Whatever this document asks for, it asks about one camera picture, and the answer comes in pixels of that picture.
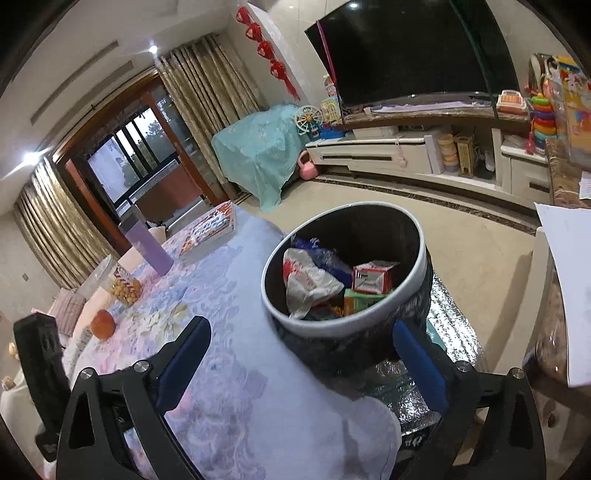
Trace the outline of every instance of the blue cloth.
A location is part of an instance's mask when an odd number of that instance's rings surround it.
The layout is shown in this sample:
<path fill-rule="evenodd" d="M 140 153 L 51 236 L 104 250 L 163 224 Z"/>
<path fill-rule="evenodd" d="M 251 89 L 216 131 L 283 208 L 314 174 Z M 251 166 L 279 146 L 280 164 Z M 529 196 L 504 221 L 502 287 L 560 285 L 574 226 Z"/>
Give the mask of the blue cloth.
<path fill-rule="evenodd" d="M 212 147 L 224 175 L 258 198 L 263 212 L 281 203 L 281 187 L 306 144 L 294 122 L 297 110 L 295 105 L 275 105 L 213 136 Z"/>

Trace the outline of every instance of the paper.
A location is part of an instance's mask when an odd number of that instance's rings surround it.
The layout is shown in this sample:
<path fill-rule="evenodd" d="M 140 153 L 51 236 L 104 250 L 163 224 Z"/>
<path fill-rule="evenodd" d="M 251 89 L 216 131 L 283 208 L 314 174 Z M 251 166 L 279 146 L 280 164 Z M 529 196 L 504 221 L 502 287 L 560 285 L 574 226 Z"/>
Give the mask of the paper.
<path fill-rule="evenodd" d="M 535 204 L 564 301 L 569 387 L 591 384 L 591 210 Z"/>
<path fill-rule="evenodd" d="M 406 113 L 406 112 L 422 112 L 426 110 L 444 110 L 446 108 L 481 108 L 489 106 L 489 104 L 482 102 L 443 102 L 443 103 L 425 103 L 421 105 L 387 105 L 372 109 L 374 113 Z"/>
<path fill-rule="evenodd" d="M 583 171 L 579 185 L 579 199 L 591 199 L 591 173 Z"/>

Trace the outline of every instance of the floral tablecloth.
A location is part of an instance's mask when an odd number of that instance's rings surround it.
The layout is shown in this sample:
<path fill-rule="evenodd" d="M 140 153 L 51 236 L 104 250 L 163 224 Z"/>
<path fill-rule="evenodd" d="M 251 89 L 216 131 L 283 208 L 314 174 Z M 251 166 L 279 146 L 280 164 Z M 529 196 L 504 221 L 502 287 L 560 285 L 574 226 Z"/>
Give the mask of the floral tablecloth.
<path fill-rule="evenodd" d="M 110 312 L 118 324 L 93 338 L 76 363 L 100 374 L 126 368 L 174 340 L 195 315 L 209 319 L 211 346 L 179 406 L 165 416 L 207 479 L 387 479 L 400 424 L 374 398 L 328 389 L 281 343 L 261 301 L 261 274 L 282 240 L 273 224 L 236 208 L 226 244 L 185 266 L 178 252 L 187 229 L 164 248 L 174 258 L 158 277 L 142 264 L 140 300 Z M 155 478 L 141 445 L 126 434 L 138 468 Z"/>

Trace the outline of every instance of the black trash can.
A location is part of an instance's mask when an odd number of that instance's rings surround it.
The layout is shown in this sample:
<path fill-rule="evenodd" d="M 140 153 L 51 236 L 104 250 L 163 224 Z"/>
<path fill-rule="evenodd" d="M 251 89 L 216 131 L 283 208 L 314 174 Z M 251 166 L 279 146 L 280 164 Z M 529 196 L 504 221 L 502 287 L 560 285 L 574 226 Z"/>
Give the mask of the black trash can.
<path fill-rule="evenodd" d="M 400 262 L 402 283 L 373 306 L 335 320 L 291 318 L 282 264 L 291 238 L 319 239 L 354 266 L 372 260 Z M 261 280 L 263 302 L 284 343 L 319 374 L 349 374 L 386 358 L 397 359 L 392 324 L 414 319 L 423 331 L 431 303 L 433 266 L 423 231 L 405 209 L 385 202 L 359 202 L 324 212 L 296 228 L 271 254 Z"/>

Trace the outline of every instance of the water bottle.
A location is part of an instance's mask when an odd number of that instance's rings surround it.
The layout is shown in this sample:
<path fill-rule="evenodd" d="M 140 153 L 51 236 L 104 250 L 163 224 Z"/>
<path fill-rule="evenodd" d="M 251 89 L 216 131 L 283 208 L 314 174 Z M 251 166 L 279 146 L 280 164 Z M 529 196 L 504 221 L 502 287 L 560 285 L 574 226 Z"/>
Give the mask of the water bottle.
<path fill-rule="evenodd" d="M 158 275 L 161 277 L 166 275 L 173 266 L 174 260 L 152 236 L 139 209 L 132 205 L 123 214 L 121 220 L 119 228 L 127 240 L 144 257 L 144 260 L 156 270 Z"/>

